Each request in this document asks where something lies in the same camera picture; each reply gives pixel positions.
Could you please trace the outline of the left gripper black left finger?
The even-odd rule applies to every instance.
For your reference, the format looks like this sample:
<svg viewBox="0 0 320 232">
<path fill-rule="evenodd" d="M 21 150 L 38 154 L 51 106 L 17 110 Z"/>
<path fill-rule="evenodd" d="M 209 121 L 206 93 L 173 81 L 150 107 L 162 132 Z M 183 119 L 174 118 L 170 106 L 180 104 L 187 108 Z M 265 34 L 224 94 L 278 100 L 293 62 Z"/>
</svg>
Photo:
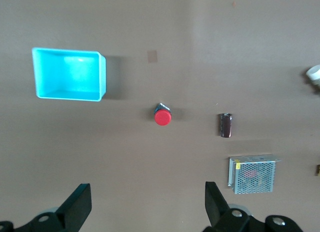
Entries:
<svg viewBox="0 0 320 232">
<path fill-rule="evenodd" d="M 15 228 L 0 221 L 0 232 L 79 232 L 92 210 L 91 185 L 80 184 L 55 212 L 44 212 Z"/>
</svg>

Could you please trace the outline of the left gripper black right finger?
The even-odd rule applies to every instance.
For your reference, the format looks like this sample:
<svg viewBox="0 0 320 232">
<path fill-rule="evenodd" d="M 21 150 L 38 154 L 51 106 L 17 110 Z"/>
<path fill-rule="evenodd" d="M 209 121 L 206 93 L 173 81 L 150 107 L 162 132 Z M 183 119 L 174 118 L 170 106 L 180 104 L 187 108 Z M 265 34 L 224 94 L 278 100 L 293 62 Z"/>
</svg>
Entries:
<svg viewBox="0 0 320 232">
<path fill-rule="evenodd" d="M 292 219 L 269 215 L 261 222 L 240 208 L 231 208 L 215 182 L 205 183 L 205 208 L 210 226 L 203 232 L 303 232 Z"/>
</svg>

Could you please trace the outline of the metal mesh power supply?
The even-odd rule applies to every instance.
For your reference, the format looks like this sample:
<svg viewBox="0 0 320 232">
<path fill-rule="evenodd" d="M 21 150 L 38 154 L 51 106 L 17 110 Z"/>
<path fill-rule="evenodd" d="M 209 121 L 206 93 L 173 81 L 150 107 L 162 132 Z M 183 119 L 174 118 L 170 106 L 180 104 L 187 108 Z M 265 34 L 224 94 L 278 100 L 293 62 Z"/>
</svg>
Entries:
<svg viewBox="0 0 320 232">
<path fill-rule="evenodd" d="M 272 192 L 279 161 L 272 154 L 232 156 L 227 184 L 235 194 Z"/>
</svg>

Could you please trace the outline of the dark brown cylindrical capacitor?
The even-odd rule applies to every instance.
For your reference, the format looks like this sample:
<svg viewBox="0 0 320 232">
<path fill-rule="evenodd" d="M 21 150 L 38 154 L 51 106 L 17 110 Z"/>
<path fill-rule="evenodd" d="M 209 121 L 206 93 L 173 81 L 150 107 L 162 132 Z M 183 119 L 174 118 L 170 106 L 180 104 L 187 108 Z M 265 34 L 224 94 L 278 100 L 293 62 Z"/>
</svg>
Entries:
<svg viewBox="0 0 320 232">
<path fill-rule="evenodd" d="M 221 113 L 219 116 L 220 136 L 223 138 L 231 138 L 232 136 L 232 114 Z"/>
</svg>

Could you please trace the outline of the red push button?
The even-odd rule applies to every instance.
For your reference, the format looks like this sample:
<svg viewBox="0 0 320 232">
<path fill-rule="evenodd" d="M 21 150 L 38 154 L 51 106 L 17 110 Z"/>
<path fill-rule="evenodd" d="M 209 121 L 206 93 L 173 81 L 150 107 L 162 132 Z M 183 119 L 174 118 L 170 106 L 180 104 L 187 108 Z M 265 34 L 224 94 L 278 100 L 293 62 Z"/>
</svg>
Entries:
<svg viewBox="0 0 320 232">
<path fill-rule="evenodd" d="M 156 124 L 167 126 L 172 120 L 171 109 L 163 103 L 158 103 L 154 110 L 153 118 Z"/>
</svg>

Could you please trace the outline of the cyan plastic box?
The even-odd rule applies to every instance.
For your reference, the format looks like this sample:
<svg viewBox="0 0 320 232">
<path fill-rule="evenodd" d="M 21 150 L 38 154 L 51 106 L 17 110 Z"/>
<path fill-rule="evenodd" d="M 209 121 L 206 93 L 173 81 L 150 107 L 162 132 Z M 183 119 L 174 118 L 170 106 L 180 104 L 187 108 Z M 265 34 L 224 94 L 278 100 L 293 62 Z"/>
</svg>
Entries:
<svg viewBox="0 0 320 232">
<path fill-rule="evenodd" d="M 33 48 L 32 61 L 39 98 L 99 102 L 107 91 L 107 60 L 97 51 Z"/>
</svg>

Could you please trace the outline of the white round-headed part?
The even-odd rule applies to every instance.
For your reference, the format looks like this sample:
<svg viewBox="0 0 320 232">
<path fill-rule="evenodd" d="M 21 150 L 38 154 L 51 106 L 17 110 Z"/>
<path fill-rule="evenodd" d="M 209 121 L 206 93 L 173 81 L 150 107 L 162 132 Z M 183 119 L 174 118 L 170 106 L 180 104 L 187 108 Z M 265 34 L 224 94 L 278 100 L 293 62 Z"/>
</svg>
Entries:
<svg viewBox="0 0 320 232">
<path fill-rule="evenodd" d="M 320 64 L 308 69 L 306 76 L 313 85 L 320 87 Z"/>
</svg>

